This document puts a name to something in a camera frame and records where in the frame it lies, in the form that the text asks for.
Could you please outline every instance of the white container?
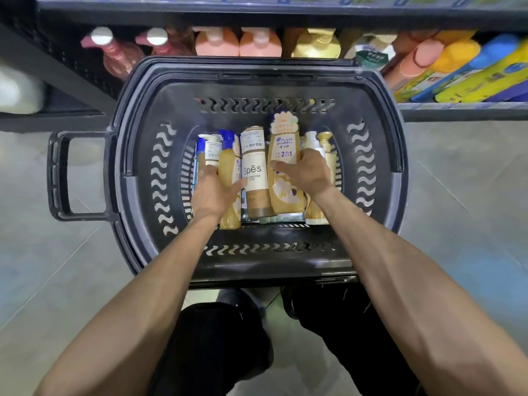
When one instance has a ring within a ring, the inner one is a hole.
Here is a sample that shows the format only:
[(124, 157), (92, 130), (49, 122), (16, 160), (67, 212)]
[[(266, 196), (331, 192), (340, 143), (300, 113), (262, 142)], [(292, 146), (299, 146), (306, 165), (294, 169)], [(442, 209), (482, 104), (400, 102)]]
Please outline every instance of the white container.
[(0, 60), (0, 112), (34, 114), (44, 106), (46, 85)]

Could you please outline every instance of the tile floor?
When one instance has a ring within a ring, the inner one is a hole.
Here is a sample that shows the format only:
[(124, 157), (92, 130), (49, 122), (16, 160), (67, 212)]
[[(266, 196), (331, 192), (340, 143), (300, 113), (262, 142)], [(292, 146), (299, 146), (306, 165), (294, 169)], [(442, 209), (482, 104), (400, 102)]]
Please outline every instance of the tile floor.
[[(108, 225), (60, 223), (45, 191), (47, 133), (0, 132), (0, 394), (31, 395), (83, 325), (132, 278)], [(526, 122), (406, 126), (411, 186), (401, 234), (444, 267), (528, 353)], [(74, 141), (76, 212), (104, 208), (102, 147)], [(214, 300), (190, 291), (184, 304)], [(266, 289), (274, 366), (232, 395), (354, 395), (322, 340)]]

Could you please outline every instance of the black pants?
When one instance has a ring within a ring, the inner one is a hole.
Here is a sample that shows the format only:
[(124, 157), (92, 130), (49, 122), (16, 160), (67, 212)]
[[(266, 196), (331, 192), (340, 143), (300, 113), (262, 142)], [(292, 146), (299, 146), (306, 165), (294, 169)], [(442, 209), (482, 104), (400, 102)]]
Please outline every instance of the black pants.
[[(417, 394), (419, 381), (361, 284), (300, 287), (300, 324), (320, 335), (363, 396)], [(269, 352), (255, 312), (224, 303), (185, 308), (156, 368), (149, 396), (220, 396), (259, 372)]]

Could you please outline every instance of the white pump top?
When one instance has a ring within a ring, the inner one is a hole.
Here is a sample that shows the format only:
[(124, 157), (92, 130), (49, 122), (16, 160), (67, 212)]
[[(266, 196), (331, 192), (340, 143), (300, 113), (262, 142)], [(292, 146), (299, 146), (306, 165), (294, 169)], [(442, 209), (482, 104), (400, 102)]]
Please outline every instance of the white pump top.
[(305, 149), (317, 150), (323, 157), (325, 157), (325, 149), (321, 146), (319, 140), (317, 139), (317, 132), (314, 130), (307, 132), (304, 139), (305, 140), (302, 144)]
[(253, 33), (255, 46), (266, 47), (269, 44), (269, 28), (242, 28), (242, 30)]
[(215, 26), (193, 26), (195, 32), (205, 32), (207, 40), (213, 46), (218, 46), (224, 41), (224, 29)]
[(96, 45), (106, 46), (110, 44), (110, 42), (114, 38), (114, 34), (106, 26), (99, 26), (92, 30), (90, 37)]
[(147, 32), (147, 41), (153, 46), (162, 46), (167, 40), (167, 31), (162, 28), (152, 28)]

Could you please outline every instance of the pink pump dispenser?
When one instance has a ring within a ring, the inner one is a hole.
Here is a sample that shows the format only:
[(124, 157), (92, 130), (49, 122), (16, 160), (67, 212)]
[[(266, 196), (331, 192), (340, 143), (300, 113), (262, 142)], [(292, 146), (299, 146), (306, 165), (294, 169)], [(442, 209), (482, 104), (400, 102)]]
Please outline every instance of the pink pump dispenser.
[(280, 57), (282, 54), (279, 36), (268, 28), (242, 28), (240, 39), (241, 57)]
[(132, 68), (141, 61), (145, 54), (134, 43), (119, 42), (106, 26), (99, 26), (81, 40), (84, 48), (97, 47), (104, 53), (103, 65), (106, 70), (121, 79), (127, 79)]
[(167, 31), (162, 28), (152, 28), (136, 36), (136, 44), (152, 47), (151, 55), (192, 55), (183, 43), (173, 44)]
[(196, 37), (196, 54), (216, 57), (238, 57), (239, 42), (229, 28), (220, 27), (193, 27), (199, 32)]

